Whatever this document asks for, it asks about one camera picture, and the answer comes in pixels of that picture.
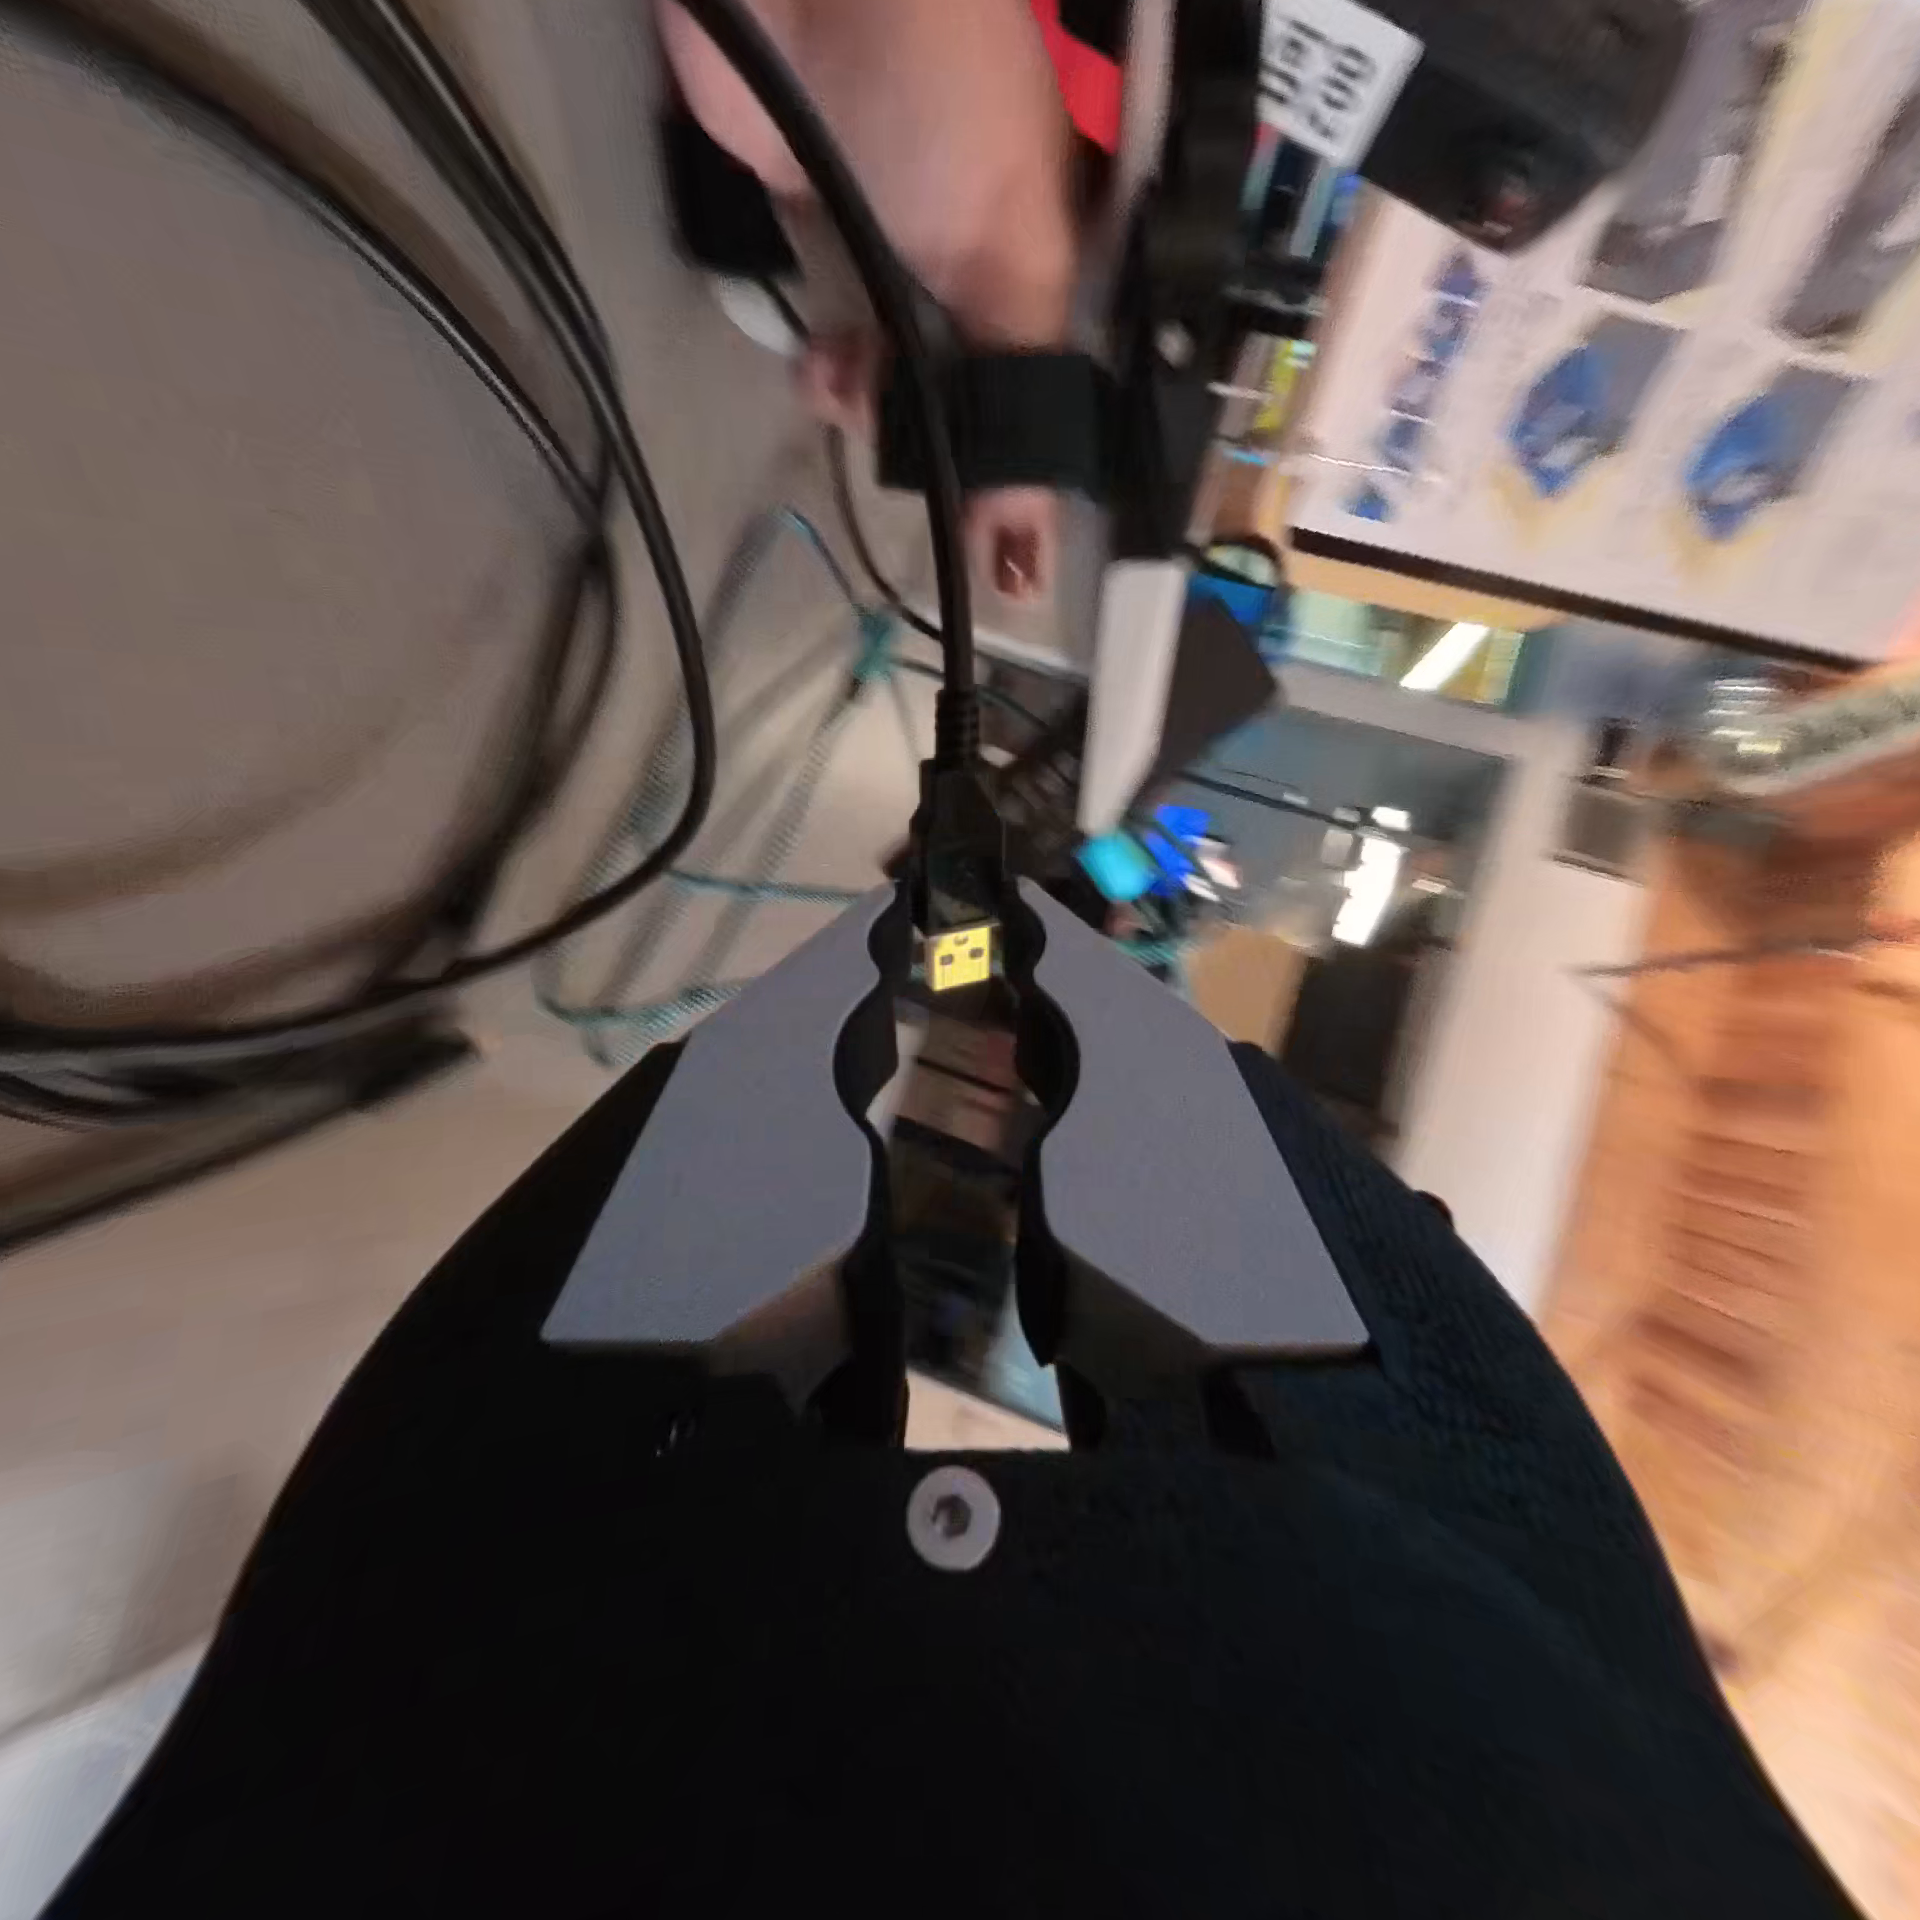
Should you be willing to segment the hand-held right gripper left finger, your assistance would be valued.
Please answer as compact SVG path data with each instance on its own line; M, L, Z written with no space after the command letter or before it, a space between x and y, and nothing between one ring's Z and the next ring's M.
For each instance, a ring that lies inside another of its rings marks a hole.
M832 1437L905 1431L888 1126L905 892L858 896L697 1024L542 1340L771 1383Z

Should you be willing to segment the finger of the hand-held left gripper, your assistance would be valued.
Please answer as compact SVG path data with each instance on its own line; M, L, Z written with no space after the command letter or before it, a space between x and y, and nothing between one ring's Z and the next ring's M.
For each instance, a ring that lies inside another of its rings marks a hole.
M1101 573L1077 799L1083 835L1120 823L1162 749L1188 577L1186 560L1117 560Z
M1185 611L1185 753L1206 753L1222 735L1265 712L1277 679L1257 640L1213 597Z

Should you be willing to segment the wall poster board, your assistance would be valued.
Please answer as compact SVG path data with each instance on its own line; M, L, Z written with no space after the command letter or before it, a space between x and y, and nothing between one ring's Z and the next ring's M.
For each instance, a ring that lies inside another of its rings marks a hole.
M1364 187L1288 536L1577 616L1915 644L1915 5L1693 5L1619 180L1497 255Z

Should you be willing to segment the red cloth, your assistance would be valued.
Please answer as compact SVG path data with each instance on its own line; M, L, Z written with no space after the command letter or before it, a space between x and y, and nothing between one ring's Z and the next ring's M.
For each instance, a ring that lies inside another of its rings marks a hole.
M1129 3L1029 3L1073 127L1113 158L1120 145Z

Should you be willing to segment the person's left hand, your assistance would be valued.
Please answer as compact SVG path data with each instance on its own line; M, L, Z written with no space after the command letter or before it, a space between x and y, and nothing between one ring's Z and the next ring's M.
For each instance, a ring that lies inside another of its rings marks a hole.
M957 342L979 351L1075 345L1075 132L1033 7L742 7L817 102L904 267ZM713 38L684 5L656 5L656 22L693 120L771 191L777 214L825 235L800 160ZM850 294L829 294L824 312L798 348L800 392L824 425L869 440L889 351L877 323L856 318ZM1033 605L1050 591L1059 532L1056 493L1043 486L966 495L966 557L1006 604Z

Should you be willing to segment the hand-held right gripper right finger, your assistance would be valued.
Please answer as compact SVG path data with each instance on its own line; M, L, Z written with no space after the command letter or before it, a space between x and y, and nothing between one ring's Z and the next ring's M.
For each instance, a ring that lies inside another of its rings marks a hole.
M1246 1379L1341 1365L1370 1331L1232 1046L1022 880L1008 907L1019 1167L1014 1295L1067 1444L1269 1444Z

